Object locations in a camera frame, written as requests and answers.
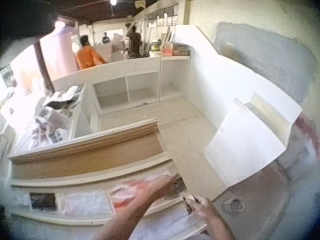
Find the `light bulb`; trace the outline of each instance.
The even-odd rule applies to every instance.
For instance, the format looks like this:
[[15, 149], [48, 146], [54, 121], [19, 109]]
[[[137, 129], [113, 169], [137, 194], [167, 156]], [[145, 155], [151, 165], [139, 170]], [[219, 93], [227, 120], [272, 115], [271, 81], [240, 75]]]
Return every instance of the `light bulb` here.
[[56, 29], [63, 29], [66, 26], [66, 24], [63, 21], [56, 21], [54, 24], [54, 27]]

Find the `wooden molding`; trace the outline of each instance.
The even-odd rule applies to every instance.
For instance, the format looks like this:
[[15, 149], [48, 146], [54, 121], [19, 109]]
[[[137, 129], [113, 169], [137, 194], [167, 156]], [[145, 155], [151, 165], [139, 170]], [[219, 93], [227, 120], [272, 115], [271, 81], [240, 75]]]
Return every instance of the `wooden molding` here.
[[167, 161], [172, 161], [172, 157], [168, 152], [163, 152], [141, 161], [133, 162], [124, 166], [110, 168], [107, 170], [66, 177], [40, 178], [32, 180], [12, 179], [10, 184], [12, 187], [18, 188], [51, 188], [88, 184], [129, 175], [134, 172], [146, 170], [162, 163], [166, 163]]
[[46, 161], [50, 158], [85, 152], [101, 147], [129, 141], [158, 131], [158, 121], [155, 118], [135, 122], [121, 127], [92, 133], [71, 139], [68, 142], [55, 143], [25, 153], [10, 155], [13, 164], [23, 164], [35, 161]]

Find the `wooden plank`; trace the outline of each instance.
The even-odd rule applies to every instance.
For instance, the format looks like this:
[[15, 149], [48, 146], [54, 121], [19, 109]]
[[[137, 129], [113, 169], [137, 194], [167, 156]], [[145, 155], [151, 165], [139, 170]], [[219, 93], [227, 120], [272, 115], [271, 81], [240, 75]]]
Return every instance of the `wooden plank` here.
[[85, 151], [55, 154], [47, 160], [12, 164], [12, 178], [43, 179], [92, 173], [134, 163], [162, 152], [157, 135], [151, 133], [110, 146], [102, 144], [99, 148], [86, 148]]
[[32, 180], [12, 179], [10, 184], [12, 187], [51, 188], [94, 183], [146, 170], [168, 161], [172, 161], [171, 155], [168, 152], [163, 152], [138, 162], [129, 163], [125, 166], [114, 167], [103, 171], [95, 171], [94, 173], [80, 174], [72, 177], [56, 177]]
[[12, 155], [9, 156], [9, 158], [14, 164], [48, 160], [50, 158], [64, 157], [66, 154], [78, 154], [79, 152], [129, 141], [134, 138], [156, 133], [157, 131], [158, 121], [155, 118], [151, 118], [74, 138], [68, 142], [58, 142], [50, 146], [28, 151], [24, 154]]

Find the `white partition wall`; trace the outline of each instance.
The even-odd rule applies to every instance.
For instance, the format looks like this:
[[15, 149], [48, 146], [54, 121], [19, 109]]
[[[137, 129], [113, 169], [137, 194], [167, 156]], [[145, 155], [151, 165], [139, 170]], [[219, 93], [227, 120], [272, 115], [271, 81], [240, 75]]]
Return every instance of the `white partition wall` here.
[[211, 42], [194, 25], [177, 25], [175, 41], [189, 45], [190, 68], [186, 97], [218, 128], [235, 98], [248, 103], [260, 95], [293, 123], [301, 107], [272, 82], [251, 69], [219, 55]]

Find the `cardboard box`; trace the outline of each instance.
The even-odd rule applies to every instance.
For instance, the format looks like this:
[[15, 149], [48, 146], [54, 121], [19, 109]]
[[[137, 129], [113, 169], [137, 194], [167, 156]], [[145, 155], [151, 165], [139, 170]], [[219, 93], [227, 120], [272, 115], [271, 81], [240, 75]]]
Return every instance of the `cardboard box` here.
[[163, 53], [167, 56], [188, 56], [189, 46], [178, 42], [165, 42]]

